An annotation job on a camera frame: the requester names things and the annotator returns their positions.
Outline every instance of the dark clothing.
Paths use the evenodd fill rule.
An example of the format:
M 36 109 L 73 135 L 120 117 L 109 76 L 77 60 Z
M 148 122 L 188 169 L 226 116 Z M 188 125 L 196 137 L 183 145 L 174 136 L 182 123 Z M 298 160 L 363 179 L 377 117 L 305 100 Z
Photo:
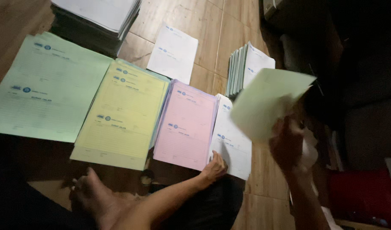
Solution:
M 7 165 L 0 159 L 0 229 L 96 229 L 92 218 L 43 196 Z M 163 225 L 167 229 L 230 229 L 242 201 L 241 187 L 224 177 L 189 199 Z

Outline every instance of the red object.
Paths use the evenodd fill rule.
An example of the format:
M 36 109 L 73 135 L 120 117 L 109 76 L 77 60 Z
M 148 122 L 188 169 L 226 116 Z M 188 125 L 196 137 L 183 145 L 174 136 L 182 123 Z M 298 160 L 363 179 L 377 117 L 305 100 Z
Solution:
M 391 179 L 387 169 L 331 174 L 329 192 L 336 218 L 371 224 L 384 219 L 391 227 Z

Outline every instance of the hand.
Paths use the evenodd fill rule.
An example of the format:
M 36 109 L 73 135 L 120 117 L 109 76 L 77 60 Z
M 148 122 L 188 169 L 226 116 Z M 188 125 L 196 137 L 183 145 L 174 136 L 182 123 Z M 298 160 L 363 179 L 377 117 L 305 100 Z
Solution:
M 227 173 L 228 166 L 221 154 L 213 150 L 213 160 L 201 171 L 200 177 L 206 187 L 214 183 L 219 177 Z
M 303 131 L 290 117 L 279 119 L 272 129 L 275 135 L 269 141 L 271 154 L 284 173 L 292 171 L 302 156 Z

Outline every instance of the tiled floor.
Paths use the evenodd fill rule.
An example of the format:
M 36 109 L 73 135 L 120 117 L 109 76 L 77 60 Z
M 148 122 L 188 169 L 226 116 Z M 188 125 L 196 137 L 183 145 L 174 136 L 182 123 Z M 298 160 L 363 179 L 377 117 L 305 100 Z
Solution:
M 0 81 L 25 35 L 48 30 L 53 18 L 48 0 L 0 0 Z M 212 95 L 225 92 L 228 59 L 235 49 L 250 40 L 253 46 L 268 54 L 259 30 L 258 0 L 143 0 L 119 58 L 146 68 L 162 21 L 198 39 L 190 85 Z M 37 139 L 21 138 L 20 142 L 21 146 L 16 149 L 21 153 L 18 159 L 29 180 L 33 180 L 31 184 L 70 208 L 69 190 L 64 185 L 89 164 L 69 163 L 72 146 L 63 143 L 55 142 L 57 146 L 52 147 L 51 142 Z M 50 156 L 52 153 L 57 153 L 55 160 Z M 113 190 L 137 192 L 137 171 L 102 165 L 94 168 Z M 185 179 L 182 176 L 170 180 L 178 171 L 185 171 L 182 175 L 188 176 L 197 173 L 155 161 L 150 162 L 150 168 L 161 183 Z M 244 203 L 233 229 L 293 228 L 288 185 L 268 147 L 254 146 L 252 173 L 246 182 Z

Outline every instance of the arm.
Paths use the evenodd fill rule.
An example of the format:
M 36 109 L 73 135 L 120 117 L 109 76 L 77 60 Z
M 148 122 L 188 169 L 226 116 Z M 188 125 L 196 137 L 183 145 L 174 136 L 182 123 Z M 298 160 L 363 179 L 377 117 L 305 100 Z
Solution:
M 153 193 L 137 204 L 121 218 L 113 229 L 150 229 L 172 215 L 185 201 L 197 192 L 206 189 L 227 171 L 220 154 L 213 151 L 213 160 L 196 177 L 166 187 Z
M 294 206 L 297 230 L 330 229 L 321 205 L 312 191 L 311 176 L 299 165 L 302 156 L 303 132 L 289 117 L 274 126 L 275 136 L 270 139 L 272 156 L 288 182 Z

